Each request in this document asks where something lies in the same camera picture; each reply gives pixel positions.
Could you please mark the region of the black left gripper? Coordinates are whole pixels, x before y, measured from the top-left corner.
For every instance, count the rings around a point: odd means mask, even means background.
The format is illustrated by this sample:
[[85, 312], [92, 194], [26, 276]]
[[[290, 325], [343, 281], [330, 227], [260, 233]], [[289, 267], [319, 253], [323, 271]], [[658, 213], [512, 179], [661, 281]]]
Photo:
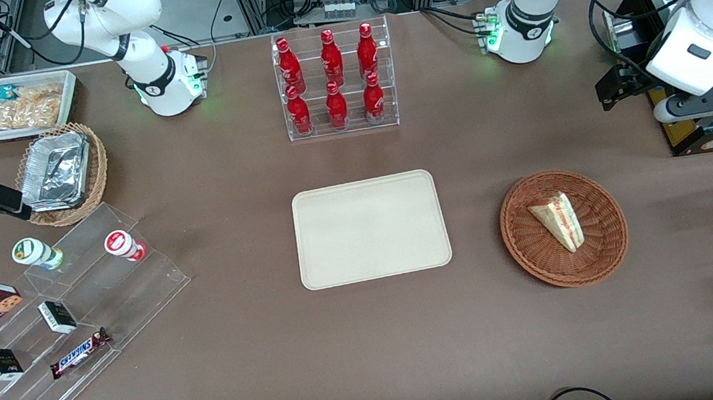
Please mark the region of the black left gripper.
[[642, 67], [622, 62], [608, 70], [595, 85], [602, 109], [606, 112], [630, 96], [642, 95], [662, 86]]

